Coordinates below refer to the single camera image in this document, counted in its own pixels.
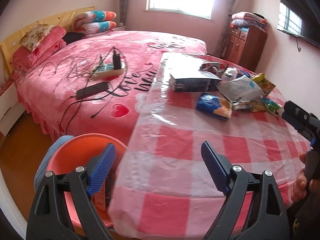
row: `metal bolt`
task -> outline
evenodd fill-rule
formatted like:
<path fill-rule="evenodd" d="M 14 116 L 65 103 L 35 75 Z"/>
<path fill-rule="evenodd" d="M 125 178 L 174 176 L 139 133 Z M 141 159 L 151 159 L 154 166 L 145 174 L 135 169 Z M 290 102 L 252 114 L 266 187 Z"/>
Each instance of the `metal bolt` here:
<path fill-rule="evenodd" d="M 82 172 L 82 171 L 84 171 L 84 166 L 76 167 L 76 172 Z"/>
<path fill-rule="evenodd" d="M 242 170 L 242 168 L 239 165 L 235 165 L 232 168 L 233 168 L 234 171 L 237 171 L 237 172 Z"/>
<path fill-rule="evenodd" d="M 272 172 L 271 171 L 265 171 L 264 174 L 266 174 L 268 177 L 272 176 Z"/>
<path fill-rule="evenodd" d="M 51 177 L 53 175 L 53 172 L 52 171 L 47 171 L 44 175 L 46 177 Z"/>

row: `red and white tablecloth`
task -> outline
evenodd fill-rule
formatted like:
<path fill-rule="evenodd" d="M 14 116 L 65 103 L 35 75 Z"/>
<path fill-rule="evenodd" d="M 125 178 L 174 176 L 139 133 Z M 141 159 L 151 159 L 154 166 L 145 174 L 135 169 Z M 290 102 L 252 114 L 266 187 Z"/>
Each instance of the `red and white tablecloth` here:
<path fill-rule="evenodd" d="M 181 54 L 163 54 L 159 74 L 120 163 L 109 208 L 115 230 L 141 239 L 201 239 L 225 199 L 201 158 L 205 140 L 247 172 L 271 170 L 289 205 L 293 181 L 303 167 L 298 153 L 309 148 L 308 141 L 269 112 L 233 112 L 224 122 L 196 111 L 200 93 L 169 88 L 170 62 L 175 57 Z M 277 89 L 269 97 L 284 104 Z M 235 229 L 244 223 L 250 196 Z"/>

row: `wall-mounted television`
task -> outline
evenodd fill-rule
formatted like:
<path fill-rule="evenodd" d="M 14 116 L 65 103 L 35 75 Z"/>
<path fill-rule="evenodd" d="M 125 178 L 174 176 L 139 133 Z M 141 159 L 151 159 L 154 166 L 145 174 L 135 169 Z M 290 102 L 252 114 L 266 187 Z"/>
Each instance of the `wall-mounted television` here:
<path fill-rule="evenodd" d="M 280 0 L 277 29 L 320 48 L 320 24 L 306 0 Z"/>

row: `brown floor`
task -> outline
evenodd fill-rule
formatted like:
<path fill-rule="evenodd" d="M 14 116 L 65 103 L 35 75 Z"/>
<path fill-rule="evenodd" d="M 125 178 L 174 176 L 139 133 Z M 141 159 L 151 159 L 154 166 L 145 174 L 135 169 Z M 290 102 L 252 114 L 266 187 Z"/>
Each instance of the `brown floor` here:
<path fill-rule="evenodd" d="M 0 149 L 0 167 L 9 192 L 23 217 L 28 220 L 35 196 L 33 179 L 52 141 L 42 133 L 31 114 L 22 115 Z M 83 234 L 82 229 L 76 232 Z M 111 233 L 116 240 L 128 239 Z"/>

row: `wall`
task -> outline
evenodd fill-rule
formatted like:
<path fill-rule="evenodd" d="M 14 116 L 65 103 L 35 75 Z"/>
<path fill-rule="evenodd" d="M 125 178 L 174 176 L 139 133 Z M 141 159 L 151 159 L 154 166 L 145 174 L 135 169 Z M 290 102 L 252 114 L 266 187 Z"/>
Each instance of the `wall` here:
<path fill-rule="evenodd" d="M 227 20 L 227 0 L 214 0 L 212 20 L 172 12 L 146 11 L 147 0 L 129 0 L 126 30 L 174 33 L 198 38 L 213 53 Z"/>
<path fill-rule="evenodd" d="M 11 0 L 0 16 L 0 42 L 37 20 L 64 11 L 95 6 L 97 10 L 118 13 L 119 0 Z M 0 73 L 0 84 L 3 75 Z"/>
<path fill-rule="evenodd" d="M 271 29 L 259 62 L 257 73 L 265 72 L 287 100 L 320 116 L 320 49 L 277 30 L 279 0 L 252 0 L 249 8 L 262 14 Z"/>

